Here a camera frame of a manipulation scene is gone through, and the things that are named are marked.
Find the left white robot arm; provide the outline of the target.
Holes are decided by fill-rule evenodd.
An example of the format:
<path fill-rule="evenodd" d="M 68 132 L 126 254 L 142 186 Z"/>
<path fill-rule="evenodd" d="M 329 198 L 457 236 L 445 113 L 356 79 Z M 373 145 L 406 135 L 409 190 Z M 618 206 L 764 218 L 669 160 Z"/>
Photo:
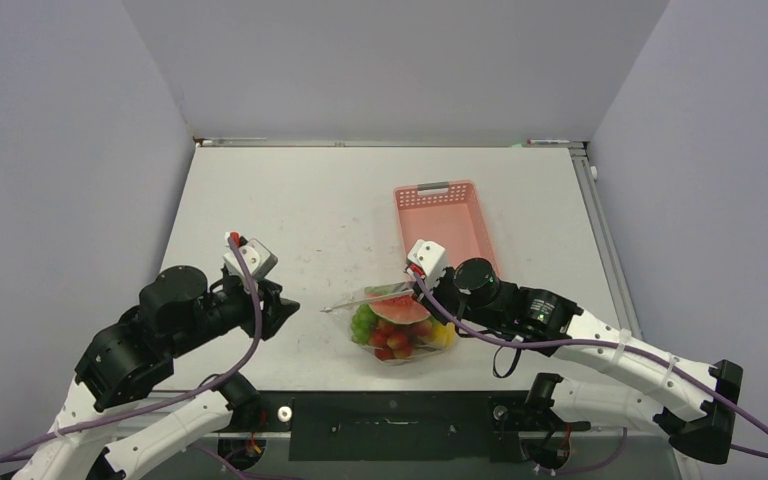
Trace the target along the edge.
<path fill-rule="evenodd" d="M 209 285 L 196 267 L 162 271 L 136 306 L 102 329 L 79 360 L 48 433 L 10 479 L 139 479 L 200 437 L 244 430 L 261 415 L 259 391 L 239 367 L 192 391 L 142 407 L 174 362 L 240 328 L 273 337 L 300 305 L 272 281 L 222 271 Z"/>

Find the green grapes bunch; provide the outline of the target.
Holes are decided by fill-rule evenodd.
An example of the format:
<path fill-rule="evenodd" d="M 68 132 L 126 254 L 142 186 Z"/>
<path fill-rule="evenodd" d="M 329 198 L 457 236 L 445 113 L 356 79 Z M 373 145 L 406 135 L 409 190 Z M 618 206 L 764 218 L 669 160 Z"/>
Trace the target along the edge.
<path fill-rule="evenodd" d="M 352 341 L 359 345 L 367 345 L 371 333 L 377 328 L 379 317 L 372 311 L 369 304 L 360 305 L 351 319 Z"/>

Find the pink plastic basket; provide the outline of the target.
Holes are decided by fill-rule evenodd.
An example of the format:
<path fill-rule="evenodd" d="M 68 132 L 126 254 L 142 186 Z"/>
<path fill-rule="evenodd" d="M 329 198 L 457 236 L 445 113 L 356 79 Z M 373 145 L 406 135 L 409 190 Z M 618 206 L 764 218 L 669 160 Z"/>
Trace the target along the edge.
<path fill-rule="evenodd" d="M 454 266 L 481 257 L 497 273 L 502 271 L 472 181 L 401 186 L 393 191 L 393 198 L 405 251 L 410 251 L 418 240 L 430 240 L 446 249 Z"/>

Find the watermelon slice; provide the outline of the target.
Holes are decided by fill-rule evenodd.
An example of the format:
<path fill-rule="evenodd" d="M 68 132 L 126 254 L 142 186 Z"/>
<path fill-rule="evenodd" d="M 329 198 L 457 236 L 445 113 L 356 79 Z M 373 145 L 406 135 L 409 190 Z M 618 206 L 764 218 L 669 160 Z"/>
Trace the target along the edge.
<path fill-rule="evenodd" d="M 371 302 L 371 311 L 383 320 L 397 325 L 411 325 L 428 319 L 430 312 L 410 296 Z"/>

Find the clear zip top bag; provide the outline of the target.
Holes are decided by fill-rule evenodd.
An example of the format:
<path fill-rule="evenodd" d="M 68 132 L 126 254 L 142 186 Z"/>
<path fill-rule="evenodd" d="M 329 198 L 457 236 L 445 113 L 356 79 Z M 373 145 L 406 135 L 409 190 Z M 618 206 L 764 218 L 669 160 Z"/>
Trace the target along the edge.
<path fill-rule="evenodd" d="M 413 298 L 411 281 L 362 287 L 322 312 L 350 341 L 379 361 L 415 361 L 451 349 L 455 326 L 443 324 Z"/>

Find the red strawberries pile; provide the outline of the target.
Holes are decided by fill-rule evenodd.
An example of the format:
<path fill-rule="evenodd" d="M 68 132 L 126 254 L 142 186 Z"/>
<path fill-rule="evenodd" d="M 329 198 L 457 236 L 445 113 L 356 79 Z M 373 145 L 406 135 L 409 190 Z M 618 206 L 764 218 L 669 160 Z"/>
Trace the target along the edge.
<path fill-rule="evenodd" d="M 397 325 L 380 319 L 367 346 L 373 349 L 374 356 L 382 362 L 407 360 L 432 350 L 423 342 L 423 337 L 430 330 L 430 319 L 411 325 Z"/>

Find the yellow bell pepper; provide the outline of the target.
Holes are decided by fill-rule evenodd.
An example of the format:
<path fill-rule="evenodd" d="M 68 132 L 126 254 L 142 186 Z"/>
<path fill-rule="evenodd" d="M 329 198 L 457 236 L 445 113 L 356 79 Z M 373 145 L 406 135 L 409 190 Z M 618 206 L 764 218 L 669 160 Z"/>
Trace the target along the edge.
<path fill-rule="evenodd" d="M 423 337 L 423 342 L 430 348 L 447 349 L 456 339 L 457 334 L 454 324 L 441 324 L 437 321 L 432 321 L 431 330 Z"/>

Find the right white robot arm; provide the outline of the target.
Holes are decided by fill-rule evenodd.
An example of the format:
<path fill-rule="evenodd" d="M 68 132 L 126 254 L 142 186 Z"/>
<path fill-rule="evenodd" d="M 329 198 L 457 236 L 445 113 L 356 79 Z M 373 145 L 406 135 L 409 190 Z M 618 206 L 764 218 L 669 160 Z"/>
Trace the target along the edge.
<path fill-rule="evenodd" d="M 406 272 L 419 303 L 467 336 L 612 379 L 601 385 L 537 374 L 520 408 L 533 425 L 548 431 L 569 424 L 618 426 L 659 435 L 704 463 L 727 462 L 742 386 L 739 365 L 680 359 L 559 294 L 499 279 L 483 258 L 457 268 L 436 263 L 430 273 L 412 264 Z"/>

